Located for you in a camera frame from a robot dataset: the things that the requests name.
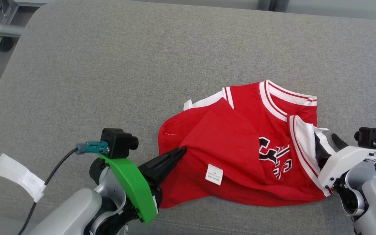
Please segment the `white tape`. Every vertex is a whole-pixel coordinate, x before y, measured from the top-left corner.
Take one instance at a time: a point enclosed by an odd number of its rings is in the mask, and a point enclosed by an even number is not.
[[[4,153],[0,156],[0,176],[21,185],[33,197],[34,202],[39,202],[44,195],[44,181]]]

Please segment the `basketball jersey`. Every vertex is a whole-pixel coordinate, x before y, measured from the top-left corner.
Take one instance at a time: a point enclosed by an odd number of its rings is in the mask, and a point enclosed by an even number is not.
[[[221,98],[209,106],[188,109],[165,127],[166,137],[179,138],[178,129],[192,125],[179,146],[187,152],[163,182],[162,208],[217,196],[243,204],[283,206],[313,202],[330,195],[320,186],[315,160],[316,134],[334,153],[321,133],[299,116],[273,118],[262,110],[250,121]],[[209,165],[223,171],[220,185],[206,180]]]
[[[276,133],[287,133],[287,115],[298,115],[304,122],[317,126],[317,97],[288,91],[270,80],[242,86],[229,86],[192,104],[184,104],[184,112],[168,119],[159,130],[159,154],[176,147],[208,111],[208,106],[224,98],[243,115],[263,137],[274,136],[268,149],[282,148],[284,140]]]

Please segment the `seat cushion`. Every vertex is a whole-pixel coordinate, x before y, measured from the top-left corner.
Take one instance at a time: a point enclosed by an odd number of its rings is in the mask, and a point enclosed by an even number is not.
[[[139,138],[129,158],[158,154],[158,130],[222,87],[270,79],[318,97],[318,125],[355,145],[376,127],[376,21],[133,1],[58,1],[37,10],[0,81],[0,155],[45,179],[75,143],[103,128]],[[93,154],[73,156],[36,207],[38,222],[83,187]],[[0,213],[25,220],[33,200],[0,178]],[[337,195],[256,207],[206,197],[161,210],[135,234],[348,235]]]

